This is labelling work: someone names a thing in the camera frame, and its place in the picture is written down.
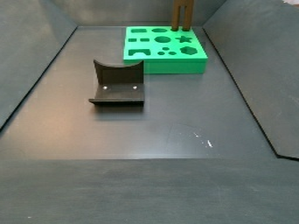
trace circular hole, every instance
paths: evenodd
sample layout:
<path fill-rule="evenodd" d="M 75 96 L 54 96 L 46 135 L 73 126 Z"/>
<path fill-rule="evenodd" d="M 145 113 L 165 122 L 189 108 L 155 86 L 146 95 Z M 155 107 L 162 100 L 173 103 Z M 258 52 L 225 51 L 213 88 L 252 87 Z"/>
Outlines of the circular hole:
<path fill-rule="evenodd" d="M 157 29 L 153 29 L 153 32 L 167 32 L 167 30 L 162 28 L 157 28 Z"/>
<path fill-rule="evenodd" d="M 155 38 L 154 40 L 155 40 L 158 43 L 169 43 L 169 42 L 171 42 L 171 39 L 167 38 L 167 37 L 165 37 L 165 36 L 158 37 L 158 38 Z"/>

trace metal panel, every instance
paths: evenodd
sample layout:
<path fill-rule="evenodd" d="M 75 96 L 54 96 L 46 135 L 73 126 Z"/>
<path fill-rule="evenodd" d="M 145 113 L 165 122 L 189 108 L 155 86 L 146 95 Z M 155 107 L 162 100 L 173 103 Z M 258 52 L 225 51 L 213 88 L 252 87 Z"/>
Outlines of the metal panel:
<path fill-rule="evenodd" d="M 174 0 L 53 0 L 79 25 L 171 25 Z M 195 0 L 194 25 L 203 25 L 227 0 Z"/>
<path fill-rule="evenodd" d="M 0 128 L 77 25 L 49 0 L 0 0 Z"/>
<path fill-rule="evenodd" d="M 299 158 L 299 10 L 229 0 L 205 25 L 280 155 Z"/>
<path fill-rule="evenodd" d="M 2 223 L 297 224 L 298 172 L 256 159 L 2 161 Z"/>
<path fill-rule="evenodd" d="M 115 108 L 90 103 L 93 61 L 123 65 L 126 29 L 81 27 L 3 131 L 0 159 L 274 158 L 211 42 L 194 31 L 207 72 L 146 75 L 145 106 Z"/>

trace gray floor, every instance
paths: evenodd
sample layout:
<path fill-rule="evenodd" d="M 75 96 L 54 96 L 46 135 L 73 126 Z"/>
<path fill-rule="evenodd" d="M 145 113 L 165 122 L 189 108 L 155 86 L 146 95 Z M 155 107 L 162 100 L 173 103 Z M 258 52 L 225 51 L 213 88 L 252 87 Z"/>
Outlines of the gray floor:
<path fill-rule="evenodd" d="M 3 161 L 5 224 L 298 224 L 299 164 L 181 159 Z"/>
<path fill-rule="evenodd" d="M 77 30 L 0 134 L 0 159 L 274 158 L 202 28 L 206 74 L 147 75 L 143 108 L 95 108 L 93 60 L 122 64 L 125 31 Z"/>

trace black plastic part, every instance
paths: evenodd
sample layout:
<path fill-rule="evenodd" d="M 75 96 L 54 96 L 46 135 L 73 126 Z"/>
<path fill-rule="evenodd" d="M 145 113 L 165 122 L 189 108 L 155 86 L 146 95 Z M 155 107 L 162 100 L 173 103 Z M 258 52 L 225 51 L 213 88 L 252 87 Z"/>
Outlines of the black plastic part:
<path fill-rule="evenodd" d="M 94 60 L 98 93 L 94 104 L 145 104 L 145 62 L 133 66 L 109 66 Z"/>

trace star-shaped hole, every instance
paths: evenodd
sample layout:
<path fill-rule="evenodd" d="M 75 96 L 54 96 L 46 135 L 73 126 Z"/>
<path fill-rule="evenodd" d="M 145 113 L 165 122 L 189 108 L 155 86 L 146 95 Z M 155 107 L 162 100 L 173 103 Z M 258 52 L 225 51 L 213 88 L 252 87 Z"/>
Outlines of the star-shaped hole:
<path fill-rule="evenodd" d="M 187 37 L 185 37 L 185 36 L 181 36 L 181 37 L 177 38 L 177 39 L 181 40 L 181 43 L 185 43 L 185 42 L 191 43 L 191 42 L 193 42 L 193 38 L 187 38 Z"/>

